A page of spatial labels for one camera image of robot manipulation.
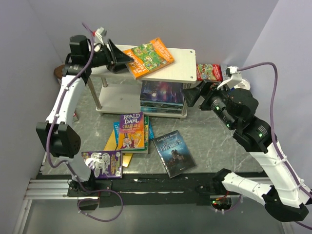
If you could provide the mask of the orange Treehouse book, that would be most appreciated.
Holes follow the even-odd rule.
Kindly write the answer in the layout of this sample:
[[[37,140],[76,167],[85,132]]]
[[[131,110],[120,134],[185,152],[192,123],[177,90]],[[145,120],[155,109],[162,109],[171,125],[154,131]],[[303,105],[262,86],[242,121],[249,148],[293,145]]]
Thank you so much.
[[[123,51],[133,59],[126,64],[135,79],[145,77],[172,63],[175,59],[160,38]]]

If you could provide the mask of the Charlie Chocolate Factory book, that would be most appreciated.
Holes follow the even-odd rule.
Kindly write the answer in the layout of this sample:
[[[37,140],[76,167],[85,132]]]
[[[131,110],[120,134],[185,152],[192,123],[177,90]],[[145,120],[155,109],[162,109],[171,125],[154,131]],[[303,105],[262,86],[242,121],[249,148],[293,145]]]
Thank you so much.
[[[119,117],[119,150],[141,150],[145,147],[144,113],[122,114]]]

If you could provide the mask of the green 104-Storey Treehouse book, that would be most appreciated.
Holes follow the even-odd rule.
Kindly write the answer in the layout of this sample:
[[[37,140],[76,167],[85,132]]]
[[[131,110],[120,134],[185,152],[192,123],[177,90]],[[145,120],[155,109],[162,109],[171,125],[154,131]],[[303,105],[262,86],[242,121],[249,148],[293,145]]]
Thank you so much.
[[[122,150],[127,154],[147,154],[149,149],[149,117],[144,116],[144,149]]]

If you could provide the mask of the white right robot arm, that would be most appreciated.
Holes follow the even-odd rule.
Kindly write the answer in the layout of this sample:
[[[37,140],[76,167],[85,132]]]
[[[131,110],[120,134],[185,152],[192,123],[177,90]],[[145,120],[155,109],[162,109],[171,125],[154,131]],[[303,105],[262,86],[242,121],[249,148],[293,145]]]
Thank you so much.
[[[312,203],[312,192],[293,171],[270,125],[255,116],[258,101],[251,92],[241,88],[230,90],[227,86],[218,89],[217,84],[202,81],[182,93],[189,107],[204,97],[200,109],[213,111],[233,131],[233,138],[259,163],[271,181],[261,184],[221,169],[213,176],[207,192],[238,193],[263,205],[281,222],[303,221],[309,213],[307,205]]]

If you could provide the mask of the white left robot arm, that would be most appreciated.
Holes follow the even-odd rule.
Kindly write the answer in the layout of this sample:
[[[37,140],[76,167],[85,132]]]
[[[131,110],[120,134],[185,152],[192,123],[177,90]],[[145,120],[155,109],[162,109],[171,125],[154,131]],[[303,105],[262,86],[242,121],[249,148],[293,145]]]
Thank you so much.
[[[70,38],[69,46],[58,97],[47,119],[37,123],[36,132],[46,150],[49,165],[55,169],[65,164],[71,173],[72,188],[91,196],[96,192],[97,184],[91,169],[78,154],[81,138],[72,128],[78,99],[92,68],[107,66],[110,71],[117,72],[134,59],[119,50],[111,40],[95,51],[94,38],[75,35]]]

